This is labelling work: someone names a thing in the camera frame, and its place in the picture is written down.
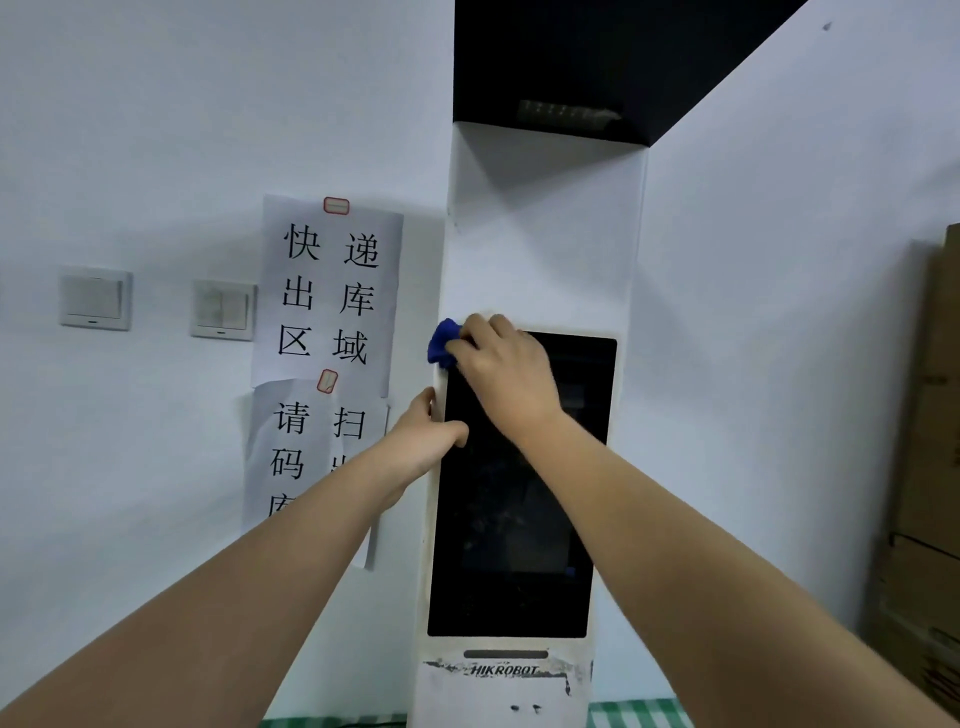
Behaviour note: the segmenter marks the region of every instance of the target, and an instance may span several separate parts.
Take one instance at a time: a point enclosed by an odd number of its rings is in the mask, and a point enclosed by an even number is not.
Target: forearm
[[[800,587],[566,416],[518,444],[698,726],[952,724]]]
[[[254,726],[389,489],[368,451],[25,692],[0,727]]]

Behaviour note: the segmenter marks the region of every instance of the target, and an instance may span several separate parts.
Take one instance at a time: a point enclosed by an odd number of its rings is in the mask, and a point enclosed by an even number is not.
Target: light switch
[[[223,280],[195,280],[190,333],[211,339],[253,339],[256,286]]]
[[[85,328],[130,328],[132,276],[124,271],[60,270],[60,323]]]

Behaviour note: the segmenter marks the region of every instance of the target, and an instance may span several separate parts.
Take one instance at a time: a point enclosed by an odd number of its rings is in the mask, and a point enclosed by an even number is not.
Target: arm
[[[0,711],[8,726],[255,726],[373,519],[455,442],[427,389],[387,437]]]
[[[471,316],[450,342],[553,491],[698,728],[956,723],[771,564],[567,417],[540,344]]]

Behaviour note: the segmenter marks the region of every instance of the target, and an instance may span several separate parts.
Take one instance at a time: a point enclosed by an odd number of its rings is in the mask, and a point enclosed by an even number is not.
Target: person's left hand
[[[466,423],[435,423],[430,418],[435,397],[433,387],[420,392],[394,428],[371,448],[396,477],[396,486],[384,498],[382,510],[400,500],[406,487],[439,463],[451,447],[462,448],[467,443]]]

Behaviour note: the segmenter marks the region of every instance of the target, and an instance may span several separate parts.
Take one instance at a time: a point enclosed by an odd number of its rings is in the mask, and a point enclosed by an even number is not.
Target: blue cleaning cloth
[[[446,350],[446,342],[460,338],[460,324],[453,319],[443,319],[437,324],[430,343],[426,347],[428,364],[439,364],[441,369],[449,369],[457,363],[456,357]]]

